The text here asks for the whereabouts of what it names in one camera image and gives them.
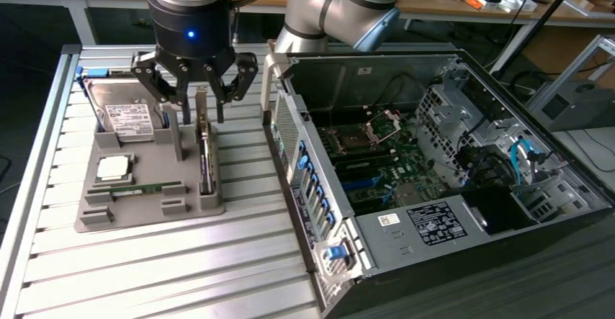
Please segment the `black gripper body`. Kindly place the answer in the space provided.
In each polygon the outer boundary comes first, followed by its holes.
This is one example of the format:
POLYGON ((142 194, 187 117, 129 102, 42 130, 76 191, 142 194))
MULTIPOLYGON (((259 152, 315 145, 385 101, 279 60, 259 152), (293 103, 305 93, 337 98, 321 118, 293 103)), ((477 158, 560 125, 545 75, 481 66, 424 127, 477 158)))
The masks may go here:
POLYGON ((181 6, 146 0, 153 19, 158 60, 233 60, 231 45, 231 0, 181 6))

